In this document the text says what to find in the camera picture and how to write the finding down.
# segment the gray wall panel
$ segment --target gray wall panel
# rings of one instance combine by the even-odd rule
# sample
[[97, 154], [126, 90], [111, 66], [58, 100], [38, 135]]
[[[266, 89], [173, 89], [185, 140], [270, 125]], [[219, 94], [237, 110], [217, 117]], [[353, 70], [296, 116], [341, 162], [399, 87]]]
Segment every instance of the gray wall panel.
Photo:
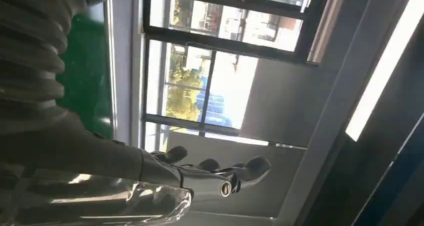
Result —
[[241, 136], [306, 147], [335, 76], [333, 70], [260, 59]]
[[129, 143], [131, 128], [133, 0], [112, 0], [112, 3], [117, 112], [117, 134], [115, 139]]
[[191, 207], [195, 211], [263, 217], [278, 215], [305, 152], [302, 149], [242, 144], [171, 132], [168, 149], [180, 145], [188, 150], [182, 164], [198, 164], [213, 158], [221, 167], [230, 167], [238, 162], [247, 162], [254, 156], [265, 156], [271, 162], [272, 169], [258, 185], [228, 198], [194, 196]]

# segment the tree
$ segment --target tree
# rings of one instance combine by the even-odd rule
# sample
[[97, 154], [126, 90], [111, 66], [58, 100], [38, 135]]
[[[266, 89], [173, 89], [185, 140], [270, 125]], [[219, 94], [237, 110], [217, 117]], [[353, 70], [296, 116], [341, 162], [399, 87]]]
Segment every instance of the tree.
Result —
[[180, 27], [190, 27], [190, 14], [192, 9], [191, 0], [175, 0], [175, 7], [173, 10], [172, 25]]
[[[185, 56], [176, 53], [171, 54], [169, 82], [201, 88], [202, 68], [200, 70], [184, 70], [185, 61]], [[168, 117], [197, 121], [200, 110], [196, 104], [196, 98], [199, 92], [199, 90], [170, 86], [166, 102], [166, 115]]]

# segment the ceiling light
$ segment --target ceiling light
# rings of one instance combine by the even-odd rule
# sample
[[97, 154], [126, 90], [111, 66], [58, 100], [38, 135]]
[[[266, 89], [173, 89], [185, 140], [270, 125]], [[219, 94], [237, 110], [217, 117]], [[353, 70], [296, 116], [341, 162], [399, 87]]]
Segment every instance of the ceiling light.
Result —
[[357, 141], [424, 13], [424, 0], [409, 0], [347, 126]]

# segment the blue structure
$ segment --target blue structure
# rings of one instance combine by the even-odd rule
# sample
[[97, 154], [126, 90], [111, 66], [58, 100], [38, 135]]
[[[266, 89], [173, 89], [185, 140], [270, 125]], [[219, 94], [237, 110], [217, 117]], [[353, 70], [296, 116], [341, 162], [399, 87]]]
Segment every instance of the blue structure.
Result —
[[[208, 82], [208, 79], [206, 77], [202, 77], [202, 88], [206, 89], [206, 84]], [[201, 91], [197, 95], [196, 104], [197, 108], [202, 112], [203, 105], [205, 102], [205, 93], [206, 91]], [[207, 103], [207, 111], [206, 111], [206, 119], [205, 123], [218, 125], [218, 126], [224, 126], [224, 127], [231, 127], [232, 122], [229, 118], [225, 117], [223, 115], [224, 113], [224, 97], [220, 95], [215, 95], [210, 93], [209, 94], [209, 100]], [[202, 113], [198, 116], [198, 121], [200, 121], [202, 118]]]

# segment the black window frame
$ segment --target black window frame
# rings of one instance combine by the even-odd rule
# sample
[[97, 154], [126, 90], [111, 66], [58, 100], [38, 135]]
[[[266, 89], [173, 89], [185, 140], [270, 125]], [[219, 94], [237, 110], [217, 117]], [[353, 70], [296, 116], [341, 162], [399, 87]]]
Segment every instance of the black window frame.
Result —
[[[227, 52], [236, 54], [238, 59], [239, 55], [251, 56], [256, 58], [265, 58], [277, 61], [285, 61], [292, 62], [298, 66], [306, 66], [306, 67], [318, 67], [317, 63], [309, 62], [308, 56], [315, 38], [315, 34], [317, 32], [323, 11], [326, 6], [327, 0], [310, 0], [310, 4], [307, 8], [302, 12], [301, 6], [296, 6], [292, 4], [286, 4], [282, 2], [276, 2], [271, 0], [193, 0], [193, 1], [201, 1], [206, 3], [217, 4], [220, 6], [229, 6], [234, 8], [240, 8], [248, 11], [256, 11], [260, 13], [267, 13], [270, 15], [275, 15], [279, 17], [288, 17], [303, 20], [302, 27], [300, 30], [299, 38], [295, 47], [294, 52], [284, 51], [280, 49], [275, 49], [266, 46], [258, 46], [252, 45], [248, 43], [244, 43], [241, 41], [243, 38], [243, 27], [241, 31], [239, 30], [239, 34], [241, 36], [237, 37], [237, 40], [229, 40], [222, 39], [218, 37], [213, 37], [211, 33], [206, 35], [190, 33], [189, 30], [173, 30], [178, 26], [172, 26], [169, 22], [169, 17], [165, 19], [164, 24], [166, 26], [164, 28], [155, 27], [150, 25], [150, 11], [151, 11], [151, 0], [142, 0], [142, 14], [143, 14], [143, 22], [142, 22], [142, 31], [145, 33], [144, 40], [144, 59], [143, 59], [143, 77], [142, 81], [142, 89], [143, 89], [143, 111], [141, 117], [142, 123], [142, 133], [141, 133], [141, 143], [144, 145], [146, 139], [146, 122], [156, 123], [156, 150], [159, 149], [159, 141], [160, 137], [158, 137], [161, 133], [161, 125], [167, 126], [175, 126], [182, 127], [191, 130], [196, 130], [199, 132], [199, 136], [205, 136], [205, 133], [217, 133], [227, 136], [239, 136], [240, 130], [230, 127], [218, 126], [205, 123], [206, 120], [206, 112], [207, 106], [209, 102], [209, 91], [211, 88], [211, 81], [215, 66], [215, 57], [217, 51]], [[272, 40], [276, 39], [277, 32], [274, 35]], [[166, 47], [166, 43], [185, 45], [185, 53], [187, 54], [188, 46], [193, 46], [197, 48], [207, 49], [212, 51], [212, 56], [210, 60], [209, 66], [209, 74], [207, 78], [207, 85], [205, 89], [205, 96], [203, 102], [203, 110], [201, 115], [200, 122], [187, 121], [182, 119], [170, 118], [166, 116], [147, 114], [147, 86], [148, 86], [148, 72], [149, 72], [149, 47], [150, 40], [156, 40], [165, 42], [163, 43], [163, 47]], [[162, 58], [163, 65], [165, 64], [165, 58]], [[159, 94], [163, 95], [163, 86], [165, 85], [166, 79], [165, 76], [162, 76], [160, 80], [159, 86]], [[158, 112], [162, 110], [162, 99], [159, 98], [158, 103]], [[269, 145], [275, 145], [276, 142], [270, 142]]]

